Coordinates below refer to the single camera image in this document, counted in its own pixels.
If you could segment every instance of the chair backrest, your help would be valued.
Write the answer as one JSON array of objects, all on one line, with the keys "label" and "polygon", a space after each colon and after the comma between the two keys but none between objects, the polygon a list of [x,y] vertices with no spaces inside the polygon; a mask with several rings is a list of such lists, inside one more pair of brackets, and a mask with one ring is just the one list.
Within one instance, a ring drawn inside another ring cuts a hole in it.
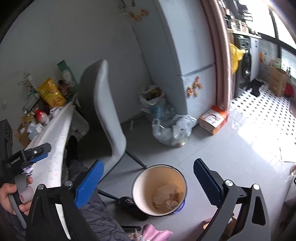
[{"label": "chair backrest", "polygon": [[126,137],[109,88],[107,60],[97,61],[84,70],[79,83],[78,100],[90,131],[103,129],[110,142],[112,156],[121,158],[126,150]]}]

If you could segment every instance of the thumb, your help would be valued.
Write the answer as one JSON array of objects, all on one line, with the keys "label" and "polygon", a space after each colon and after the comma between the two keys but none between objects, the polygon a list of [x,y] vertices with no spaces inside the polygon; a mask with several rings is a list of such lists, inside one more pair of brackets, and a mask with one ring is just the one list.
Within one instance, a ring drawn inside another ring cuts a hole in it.
[{"label": "thumb", "polygon": [[5,199],[8,194],[15,193],[17,191],[17,186],[15,184],[4,183],[1,187],[0,198]]}]

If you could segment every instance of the checkered floor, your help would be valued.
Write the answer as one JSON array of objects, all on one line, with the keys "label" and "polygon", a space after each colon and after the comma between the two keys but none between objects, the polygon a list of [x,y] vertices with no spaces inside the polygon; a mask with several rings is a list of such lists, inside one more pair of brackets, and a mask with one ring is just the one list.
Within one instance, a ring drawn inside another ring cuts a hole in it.
[{"label": "checkered floor", "polygon": [[270,126],[278,139],[296,145],[296,118],[289,112],[290,100],[276,97],[265,82],[259,90],[259,97],[251,95],[250,90],[240,90],[240,95],[231,101],[231,108],[247,116],[259,128]]}]

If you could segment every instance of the yellow cloth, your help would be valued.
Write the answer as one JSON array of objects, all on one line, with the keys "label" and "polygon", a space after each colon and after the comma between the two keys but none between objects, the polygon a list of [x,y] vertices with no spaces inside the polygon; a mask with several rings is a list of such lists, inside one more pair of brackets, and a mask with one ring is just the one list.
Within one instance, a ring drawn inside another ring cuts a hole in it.
[{"label": "yellow cloth", "polygon": [[246,51],[244,49],[240,50],[235,45],[230,44],[230,52],[232,59],[231,72],[234,74],[239,67],[239,61],[242,60]]}]

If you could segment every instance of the bolt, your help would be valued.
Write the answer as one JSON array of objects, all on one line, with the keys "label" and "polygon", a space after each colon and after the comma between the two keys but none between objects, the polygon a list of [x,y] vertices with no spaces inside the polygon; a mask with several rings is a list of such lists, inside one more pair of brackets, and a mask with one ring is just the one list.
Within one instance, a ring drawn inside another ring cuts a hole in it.
[{"label": "bolt", "polygon": [[260,189],[260,186],[259,186],[258,184],[254,184],[254,185],[253,185],[253,188],[254,188],[255,190],[259,190],[259,189]]},{"label": "bolt", "polygon": [[231,187],[233,185],[233,182],[231,180],[226,180],[225,184],[229,187]]},{"label": "bolt", "polygon": [[43,184],[39,184],[37,188],[38,188],[38,190],[42,190],[44,188],[44,185]]},{"label": "bolt", "polygon": [[70,186],[72,186],[72,181],[70,181],[70,180],[65,181],[65,186],[66,186],[66,187],[70,187]]}]

